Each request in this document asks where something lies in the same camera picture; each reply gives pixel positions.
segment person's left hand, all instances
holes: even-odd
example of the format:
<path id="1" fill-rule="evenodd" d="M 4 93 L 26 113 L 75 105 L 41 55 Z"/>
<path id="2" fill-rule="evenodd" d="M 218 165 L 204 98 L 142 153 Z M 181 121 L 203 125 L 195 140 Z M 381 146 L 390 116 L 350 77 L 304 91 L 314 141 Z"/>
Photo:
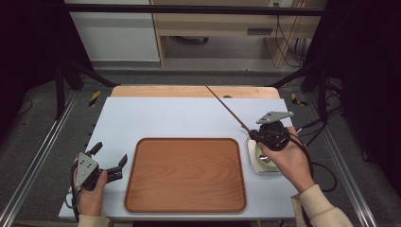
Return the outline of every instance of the person's left hand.
<path id="1" fill-rule="evenodd" d="M 74 182 L 77 180 L 77 170 L 74 172 Z M 103 171 L 97 179 L 93 191 L 82 189 L 78 196 L 78 209 L 81 215 L 101 216 L 103 190 L 107 183 L 107 172 Z"/>

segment aluminum rail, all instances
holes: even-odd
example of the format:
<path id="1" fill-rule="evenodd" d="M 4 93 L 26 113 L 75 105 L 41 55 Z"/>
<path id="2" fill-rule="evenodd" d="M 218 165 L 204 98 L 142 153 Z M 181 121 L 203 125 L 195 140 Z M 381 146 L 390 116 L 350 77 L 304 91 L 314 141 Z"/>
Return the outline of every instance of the aluminum rail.
<path id="1" fill-rule="evenodd" d="M 39 4 L 38 7 L 39 9 L 64 9 L 74 12 L 198 13 L 283 16 L 336 16 L 344 14 L 344 12 L 340 10 L 326 9 L 260 8 L 231 6 Z"/>
<path id="2" fill-rule="evenodd" d="M 41 170 L 44 160 L 46 159 L 49 151 L 54 145 L 57 136 L 59 135 L 65 120 L 68 115 L 71 113 L 73 105 L 75 103 L 76 97 L 78 96 L 78 91 L 71 91 L 66 103 L 65 110 L 61 117 L 53 123 L 52 128 L 44 139 L 41 147 L 39 148 L 35 158 L 30 164 L 28 170 L 26 171 L 26 175 L 21 180 L 14 194 L 12 195 L 9 203 L 6 205 L 4 210 L 0 215 L 0 226 L 9 227 L 14 221 L 15 217 L 19 209 L 21 208 L 30 188 L 32 187 L 35 179 L 39 175 L 39 171 Z"/>
<path id="3" fill-rule="evenodd" d="M 312 104 L 311 105 L 312 111 L 316 115 L 316 117 L 319 118 L 319 114 L 315 108 L 317 106 L 315 98 L 313 98 L 313 96 L 310 94 L 306 94 L 305 98 L 308 103 Z M 336 167 L 340 175 L 340 179 L 344 184 L 345 191 L 347 192 L 351 203 L 354 205 L 360 223 L 362 224 L 363 227 L 376 227 L 377 223 L 371 212 L 371 209 L 369 208 L 365 198 L 360 192 L 359 187 L 357 186 L 357 182 L 355 181 L 354 176 L 352 175 L 350 169 L 348 168 L 348 165 L 342 158 L 340 150 L 337 147 L 336 142 L 332 134 L 330 133 L 330 130 L 328 129 L 328 126 L 326 126 L 326 129 L 323 130 L 323 136 L 326 142 L 328 143 L 328 146 L 331 151 L 330 156 L 334 162 L 334 166 Z"/>

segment floor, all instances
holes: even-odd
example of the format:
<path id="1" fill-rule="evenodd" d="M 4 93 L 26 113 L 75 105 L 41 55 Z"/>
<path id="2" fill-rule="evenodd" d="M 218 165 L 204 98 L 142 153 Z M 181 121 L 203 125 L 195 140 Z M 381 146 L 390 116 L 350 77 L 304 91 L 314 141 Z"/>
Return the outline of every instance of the floor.
<path id="1" fill-rule="evenodd" d="M 271 56 L 263 39 L 259 38 L 210 38 L 202 44 L 197 40 L 171 38 L 167 49 L 166 66 L 153 63 L 131 62 L 111 65 L 107 62 L 94 62 L 97 72 L 114 82 L 122 84 L 189 84 L 189 85 L 249 85 L 264 86 L 297 70 L 297 62 L 286 55 L 288 64 L 274 68 Z M 68 188 L 68 171 L 75 155 L 86 149 L 91 132 L 96 126 L 105 98 L 110 95 L 111 88 L 106 88 L 89 77 L 82 76 L 85 87 L 77 94 L 77 101 L 65 124 L 58 131 L 55 141 L 45 154 L 43 163 L 33 175 L 34 181 L 27 185 L 30 190 L 21 197 L 21 204 L 14 226 L 76 226 L 74 222 L 58 218 L 63 203 L 63 193 Z M 299 84 L 302 79 L 295 79 L 287 86 L 279 89 L 280 96 L 286 101 L 288 109 L 295 112 L 292 118 L 294 126 L 303 126 L 316 119 L 314 100 L 316 94 L 303 94 Z M 71 94 L 66 86 L 66 94 Z M 94 91 L 101 91 L 96 105 L 88 107 Z M 292 103 L 292 95 L 296 95 L 300 103 Z M 328 109 L 340 105 L 331 96 L 327 99 Z M 346 170 L 360 190 L 360 195 L 374 216 L 378 226 L 401 226 L 401 200 L 392 191 L 389 183 L 372 163 L 363 161 L 357 141 L 349 128 L 341 111 L 334 112 L 324 132 L 308 147 L 311 157 L 321 164 L 329 166 L 339 178 L 336 190 L 327 193 L 329 200 L 347 214 L 355 226 L 374 226 L 362 224 L 358 208 L 349 194 L 337 168 L 333 156 L 333 144 L 344 158 Z M 37 152 L 42 148 L 47 133 L 52 130 L 56 114 L 55 84 L 46 83 L 26 93 L 26 102 L 14 122 L 9 135 L 3 138 L 0 145 L 0 172 L 3 177 L 0 186 L 0 209 L 7 208 L 14 192 L 20 188 L 32 161 L 37 160 Z M 309 141 L 313 131 L 303 131 L 304 139 Z M 316 182 L 328 188 L 333 179 L 324 169 L 316 168 Z M 265 220 L 263 226 L 280 226 L 279 220 Z M 131 226 L 126 222 L 118 222 L 116 226 Z M 294 226 L 293 220 L 285 220 L 283 226 Z"/>

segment wooden tray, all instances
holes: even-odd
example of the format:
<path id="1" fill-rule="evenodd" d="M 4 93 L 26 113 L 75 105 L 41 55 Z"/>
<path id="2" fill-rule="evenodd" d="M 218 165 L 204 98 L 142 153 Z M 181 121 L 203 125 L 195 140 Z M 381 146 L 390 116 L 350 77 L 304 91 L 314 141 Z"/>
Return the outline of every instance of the wooden tray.
<path id="1" fill-rule="evenodd" d="M 238 143 L 218 138 L 144 138 L 125 197 L 133 213 L 231 213 L 246 206 Z"/>

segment sleeve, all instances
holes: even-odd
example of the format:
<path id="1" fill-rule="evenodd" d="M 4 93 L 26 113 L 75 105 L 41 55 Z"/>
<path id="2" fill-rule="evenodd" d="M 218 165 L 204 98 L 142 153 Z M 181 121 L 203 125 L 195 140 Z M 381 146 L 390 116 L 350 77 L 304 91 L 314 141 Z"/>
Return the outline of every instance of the sleeve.
<path id="1" fill-rule="evenodd" d="M 110 220 L 102 216 L 79 215 L 78 227 L 108 227 Z"/>
<path id="2" fill-rule="evenodd" d="M 353 226 L 348 217 L 328 201 L 317 184 L 301 195 L 291 197 L 291 202 L 298 227 L 306 226 L 302 214 L 302 206 L 314 227 Z"/>

